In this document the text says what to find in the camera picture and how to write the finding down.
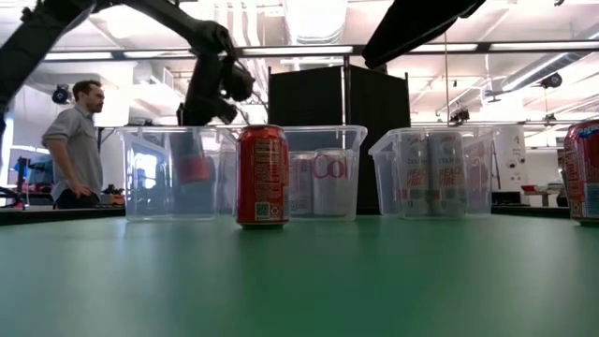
can top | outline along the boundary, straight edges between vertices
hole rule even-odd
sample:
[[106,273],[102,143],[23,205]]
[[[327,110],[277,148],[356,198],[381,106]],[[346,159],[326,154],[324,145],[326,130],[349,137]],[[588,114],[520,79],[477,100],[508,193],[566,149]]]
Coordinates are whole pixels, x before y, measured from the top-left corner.
[[283,130],[283,128],[278,125],[247,125],[243,129],[244,130],[257,130],[257,129],[263,129],[263,128],[275,128],[275,129]]
[[318,149],[315,152],[317,154],[345,154],[347,150],[344,150],[342,148],[324,148],[324,149]]
[[296,152],[290,152],[289,156],[294,157],[294,158],[314,158],[314,152],[313,151],[296,151]]

fluorescent light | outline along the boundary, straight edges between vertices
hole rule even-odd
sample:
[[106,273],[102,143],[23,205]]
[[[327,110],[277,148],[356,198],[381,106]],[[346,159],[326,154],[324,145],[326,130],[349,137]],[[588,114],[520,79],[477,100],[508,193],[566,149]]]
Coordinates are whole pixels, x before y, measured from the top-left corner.
[[284,59],[281,60],[281,65],[294,66],[294,65],[342,65],[343,60],[341,59],[327,59],[327,58],[296,58],[296,59]]
[[37,148],[35,146],[12,145],[10,147],[10,149],[11,150],[22,150],[22,151],[33,152],[33,153],[38,153],[38,154],[50,154],[50,151],[48,151],[48,149]]
[[[476,47],[475,43],[447,44],[447,51],[473,51]],[[412,49],[411,52],[438,52],[445,50],[446,46],[442,44],[425,44]]]
[[564,49],[592,49],[599,48],[599,41],[572,41],[572,42],[523,42],[523,43],[493,43],[491,51],[516,51],[516,50],[555,50]]
[[125,51],[126,58],[177,58],[192,56],[189,51]]
[[243,55],[246,56],[273,56],[273,55],[327,55],[345,54],[354,51],[352,46],[298,46],[298,47],[275,47],[275,48],[244,48]]
[[46,61],[52,60],[94,60],[94,59],[102,59],[109,60],[112,58],[112,54],[110,52],[50,52],[46,55]]

barcode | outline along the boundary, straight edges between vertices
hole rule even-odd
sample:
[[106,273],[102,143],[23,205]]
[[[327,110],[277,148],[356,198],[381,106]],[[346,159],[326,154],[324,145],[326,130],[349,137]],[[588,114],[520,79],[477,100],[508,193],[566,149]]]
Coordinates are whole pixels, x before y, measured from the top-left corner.
[[599,183],[586,183],[584,186],[586,215],[599,217]]
[[257,202],[256,203],[256,220],[269,220],[269,219],[270,219],[270,203]]
[[289,187],[283,187],[283,218],[289,218]]

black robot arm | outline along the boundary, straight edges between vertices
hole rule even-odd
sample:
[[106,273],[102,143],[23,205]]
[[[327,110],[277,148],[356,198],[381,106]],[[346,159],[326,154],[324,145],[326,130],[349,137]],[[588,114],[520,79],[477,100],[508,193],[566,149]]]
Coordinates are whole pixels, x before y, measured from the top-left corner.
[[0,147],[9,102],[60,37],[90,14],[117,5],[143,12],[172,29],[197,55],[185,102],[178,111],[180,125],[205,125],[213,117],[230,123],[237,115],[223,98],[249,98],[254,79],[234,67],[233,43],[222,25],[194,19],[169,0],[44,0],[33,10],[23,10],[22,24],[0,48]]

red soda can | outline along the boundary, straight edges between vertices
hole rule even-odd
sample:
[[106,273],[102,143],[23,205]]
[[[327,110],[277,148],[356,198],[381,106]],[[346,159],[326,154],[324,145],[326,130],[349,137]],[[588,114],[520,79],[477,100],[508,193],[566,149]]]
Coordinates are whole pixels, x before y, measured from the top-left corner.
[[599,121],[570,126],[563,149],[570,216],[599,222]]
[[245,127],[237,142],[237,223],[282,227],[289,221],[289,146],[275,125]]

